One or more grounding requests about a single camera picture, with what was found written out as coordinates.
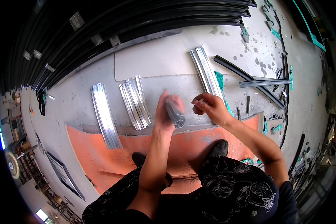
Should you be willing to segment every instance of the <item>orange mat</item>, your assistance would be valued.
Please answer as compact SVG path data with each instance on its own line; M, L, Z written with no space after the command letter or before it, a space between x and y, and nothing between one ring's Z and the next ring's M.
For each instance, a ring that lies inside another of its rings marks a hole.
M244 121L258 130L259 116ZM97 186L101 195L125 174L136 168L131 155L148 150L151 136L119 136L123 149L109 150L102 134L89 134L66 125L72 148L86 175ZM201 187L195 170L206 157L209 146L216 140L229 142L228 157L243 160L253 159L254 154L235 136L223 128L210 128L188 133L174 134L170 142L167 172L173 177L173 184L163 194L190 193Z

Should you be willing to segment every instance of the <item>cable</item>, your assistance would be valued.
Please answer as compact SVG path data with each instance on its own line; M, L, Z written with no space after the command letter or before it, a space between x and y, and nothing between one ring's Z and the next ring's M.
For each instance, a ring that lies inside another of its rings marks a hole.
M44 90L39 90L36 92L36 98L37 98L37 101L39 102L39 109L40 109L40 113L41 115L44 115L45 116L45 101L44 101Z

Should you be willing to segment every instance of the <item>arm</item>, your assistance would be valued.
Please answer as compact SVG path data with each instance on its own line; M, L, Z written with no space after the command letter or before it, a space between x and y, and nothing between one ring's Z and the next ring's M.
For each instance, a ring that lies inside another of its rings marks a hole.
M278 188L289 180L286 163L279 146L269 137L233 118L218 96L203 93L194 98L192 104L194 104L195 114L206 113L214 123L232 133L246 145L264 163L265 173L273 177Z
M165 90L158 101L149 151L139 175L138 192L126 209L138 210L151 220L154 219L157 211L163 180L167 172L170 139L175 130L164 107L167 97L168 92ZM172 99L183 108L179 96L172 96Z

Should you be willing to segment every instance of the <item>black patterned pants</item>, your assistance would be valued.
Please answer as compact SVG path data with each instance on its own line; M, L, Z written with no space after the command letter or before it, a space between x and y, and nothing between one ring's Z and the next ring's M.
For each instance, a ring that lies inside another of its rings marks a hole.
M119 222L138 191L142 166L128 173L87 206L85 224ZM210 156L199 170L201 188L189 194L161 195L158 223L264 223L277 209L279 191L261 169L222 155Z

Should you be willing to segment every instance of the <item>black shoe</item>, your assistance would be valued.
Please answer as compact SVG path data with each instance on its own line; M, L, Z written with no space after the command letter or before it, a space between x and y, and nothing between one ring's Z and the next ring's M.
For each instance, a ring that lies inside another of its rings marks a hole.
M211 155L224 155L227 156L228 155L228 141L225 139L220 139L218 140L213 147L211 148L209 154L207 155L207 159L211 156Z
M146 158L146 156L143 155L140 152L134 152L132 154L132 160L133 160L134 164L136 164L137 167L140 167L144 164L145 158ZM173 178L169 173L166 173L166 182L167 182L167 186L164 183L163 186L162 186L162 191L164 189L166 189L167 187L170 187L173 183Z
M140 167L144 164L146 156L140 152L134 152L132 154L132 160L137 167Z

